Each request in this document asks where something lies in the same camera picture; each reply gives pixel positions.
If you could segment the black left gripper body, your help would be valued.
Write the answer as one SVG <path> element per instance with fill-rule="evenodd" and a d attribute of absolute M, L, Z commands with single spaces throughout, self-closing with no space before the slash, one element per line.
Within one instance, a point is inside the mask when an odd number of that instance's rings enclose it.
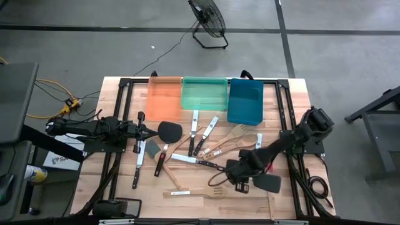
<path fill-rule="evenodd" d="M 136 140 L 134 148 L 132 150 L 136 154 L 139 154 L 141 152 L 140 142 L 143 139 L 144 119 L 145 119 L 145 113 L 139 111 L 137 115 L 137 120 L 138 120 L 137 123 L 134 123 L 133 121 L 128 121 L 126 123 L 125 136 L 127 138 Z"/>

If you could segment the wooden spork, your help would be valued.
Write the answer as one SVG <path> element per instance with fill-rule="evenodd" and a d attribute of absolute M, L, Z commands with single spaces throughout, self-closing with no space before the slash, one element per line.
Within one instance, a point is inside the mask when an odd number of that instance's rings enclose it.
<path fill-rule="evenodd" d="M 216 150 L 219 146 L 228 142 L 229 140 L 244 136 L 247 130 L 248 127 L 244 124 L 239 124 L 235 126 L 231 129 L 227 136 L 222 138 L 220 141 L 214 143 L 211 147 L 208 147 L 207 149 L 201 151 L 197 156 L 199 158 L 205 158 L 205 155 L 210 154 L 213 150 Z"/>

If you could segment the blue plastic bin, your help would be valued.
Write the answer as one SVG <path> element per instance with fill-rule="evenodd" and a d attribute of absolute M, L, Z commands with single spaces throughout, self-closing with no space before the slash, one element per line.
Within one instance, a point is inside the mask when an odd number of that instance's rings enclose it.
<path fill-rule="evenodd" d="M 227 121 L 257 126 L 263 121 L 264 84 L 248 79 L 230 82 Z"/>

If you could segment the white cardboard box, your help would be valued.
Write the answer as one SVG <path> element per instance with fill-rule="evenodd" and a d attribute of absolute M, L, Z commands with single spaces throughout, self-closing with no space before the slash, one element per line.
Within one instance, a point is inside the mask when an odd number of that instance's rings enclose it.
<path fill-rule="evenodd" d="M 77 140 L 77 137 L 79 137 L 78 134 L 67 133 L 62 136 L 56 136 L 55 139 L 80 150 L 82 155 L 86 157 L 87 152 L 84 151 L 84 143 Z M 70 171 L 77 171 L 80 167 L 80 164 L 80 162 L 76 162 L 64 156 L 54 154 L 53 152 L 48 152 L 43 162 L 43 166 L 46 168 L 65 169 Z"/>

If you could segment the yellow and white canister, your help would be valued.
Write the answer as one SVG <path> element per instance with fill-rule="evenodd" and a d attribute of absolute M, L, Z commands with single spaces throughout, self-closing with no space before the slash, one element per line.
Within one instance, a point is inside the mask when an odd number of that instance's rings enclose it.
<path fill-rule="evenodd" d="M 48 172 L 40 167 L 27 165 L 24 179 L 32 183 L 41 183 L 48 176 Z"/>

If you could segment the slotted wooden spatula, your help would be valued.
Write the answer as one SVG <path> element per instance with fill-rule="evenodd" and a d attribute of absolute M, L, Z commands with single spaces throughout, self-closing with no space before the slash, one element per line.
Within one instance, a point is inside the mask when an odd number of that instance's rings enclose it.
<path fill-rule="evenodd" d="M 206 198 L 224 198 L 226 195 L 225 187 L 185 187 L 183 190 L 170 189 L 162 194 L 165 198 L 180 197 L 180 196 L 202 196 Z"/>

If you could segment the grey square pad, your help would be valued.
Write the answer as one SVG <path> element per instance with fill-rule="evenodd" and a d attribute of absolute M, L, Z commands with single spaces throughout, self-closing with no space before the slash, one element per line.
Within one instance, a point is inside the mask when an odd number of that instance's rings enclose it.
<path fill-rule="evenodd" d="M 145 151 L 154 159 L 155 155 L 160 151 L 160 148 L 154 140 L 148 140 L 146 141 Z"/>

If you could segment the wooden spoon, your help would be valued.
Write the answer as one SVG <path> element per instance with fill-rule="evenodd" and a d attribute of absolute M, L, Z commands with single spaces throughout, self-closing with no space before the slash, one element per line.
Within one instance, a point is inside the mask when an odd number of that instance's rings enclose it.
<path fill-rule="evenodd" d="M 219 155 L 225 154 L 225 153 L 227 153 L 229 151 L 232 151 L 234 149 L 237 149 L 237 148 L 251 147 L 251 146 L 256 144 L 257 139 L 258 139 L 258 137 L 257 137 L 256 134 L 246 134 L 240 140 L 235 142 L 234 144 L 232 144 L 232 145 L 230 145 L 228 147 L 224 147 L 222 149 L 219 149 L 217 151 L 210 152 L 210 153 L 204 155 L 202 158 L 204 160 L 208 160 L 208 159 L 212 159 L 212 158 L 218 157 Z"/>

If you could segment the black floor fan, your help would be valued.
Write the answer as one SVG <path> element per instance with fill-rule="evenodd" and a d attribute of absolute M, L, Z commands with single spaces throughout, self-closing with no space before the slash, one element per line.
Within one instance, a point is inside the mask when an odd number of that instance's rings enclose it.
<path fill-rule="evenodd" d="M 203 49 L 226 49 L 229 46 L 225 37 L 226 24 L 216 3 L 213 0 L 188 0 L 188 4 L 197 19 L 197 25 L 192 32 L 192 37 L 196 42 Z M 226 44 L 223 46 L 205 46 L 196 37 L 200 26 L 213 38 L 223 38 Z"/>

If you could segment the black turner red-black handle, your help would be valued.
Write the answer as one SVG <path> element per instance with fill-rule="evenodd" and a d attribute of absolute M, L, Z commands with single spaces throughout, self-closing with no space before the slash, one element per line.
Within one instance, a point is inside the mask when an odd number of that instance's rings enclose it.
<path fill-rule="evenodd" d="M 176 124 L 173 122 L 167 122 L 167 121 L 162 121 L 159 124 L 158 134 L 159 134 L 160 139 L 165 143 L 165 145 L 164 145 L 163 150 L 161 151 L 161 154 L 157 161 L 157 166 L 156 166 L 156 170 L 154 172 L 154 176 L 158 177 L 161 172 L 162 166 L 163 166 L 165 158 L 166 158 L 166 151 L 168 149 L 168 146 L 171 143 L 178 142 L 182 136 L 182 133 L 183 133 L 183 129 L 180 124 Z"/>

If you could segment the green plastic bin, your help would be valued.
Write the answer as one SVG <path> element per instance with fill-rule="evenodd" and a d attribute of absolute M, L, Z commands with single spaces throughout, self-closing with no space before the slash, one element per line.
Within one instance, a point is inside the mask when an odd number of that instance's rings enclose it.
<path fill-rule="evenodd" d="M 185 110 L 225 111 L 228 80 L 224 77 L 183 77 L 181 106 Z"/>

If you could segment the dark grey turner spatula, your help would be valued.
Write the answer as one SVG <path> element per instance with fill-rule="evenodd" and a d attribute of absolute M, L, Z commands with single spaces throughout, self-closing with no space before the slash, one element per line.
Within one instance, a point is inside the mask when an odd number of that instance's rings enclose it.
<path fill-rule="evenodd" d="M 272 174 L 259 174 L 252 179 L 254 186 L 271 193 L 279 193 L 281 190 L 281 177 Z"/>

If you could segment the black metal stand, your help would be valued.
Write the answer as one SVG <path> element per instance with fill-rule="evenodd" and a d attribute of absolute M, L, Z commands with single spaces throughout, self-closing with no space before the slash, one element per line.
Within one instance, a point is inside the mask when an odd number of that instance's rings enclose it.
<path fill-rule="evenodd" d="M 344 118 L 347 123 L 357 119 L 363 120 L 384 167 L 383 172 L 366 176 L 366 182 L 400 178 L 400 167 L 396 167 L 391 156 L 400 153 L 400 86 L 385 91 L 381 97 Z"/>

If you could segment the orange plastic bin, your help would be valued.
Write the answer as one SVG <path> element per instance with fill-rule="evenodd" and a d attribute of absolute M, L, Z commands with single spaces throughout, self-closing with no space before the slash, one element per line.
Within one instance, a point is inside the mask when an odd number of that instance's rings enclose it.
<path fill-rule="evenodd" d="M 150 77 L 147 87 L 146 119 L 149 121 L 181 120 L 182 78 Z"/>

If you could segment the grey cabinet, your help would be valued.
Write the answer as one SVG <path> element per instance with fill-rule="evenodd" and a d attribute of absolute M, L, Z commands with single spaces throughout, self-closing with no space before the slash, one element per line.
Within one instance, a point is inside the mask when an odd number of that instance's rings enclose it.
<path fill-rule="evenodd" d="M 32 142 L 0 144 L 0 223 L 16 214 Z"/>

